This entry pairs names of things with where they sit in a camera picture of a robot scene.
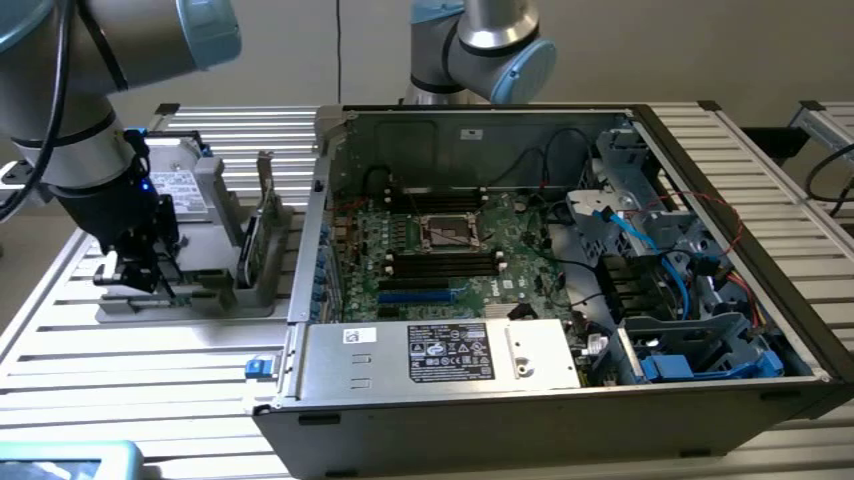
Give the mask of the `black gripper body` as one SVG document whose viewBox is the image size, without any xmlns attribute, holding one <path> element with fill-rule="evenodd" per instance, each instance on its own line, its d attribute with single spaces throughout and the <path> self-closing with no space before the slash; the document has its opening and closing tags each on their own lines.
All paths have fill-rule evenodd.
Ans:
<svg viewBox="0 0 854 480">
<path fill-rule="evenodd" d="M 171 197 L 150 185 L 111 185 L 90 190 L 55 190 L 77 226 L 98 242 L 103 263 L 93 283 L 149 294 L 174 293 L 178 229 Z"/>
</svg>

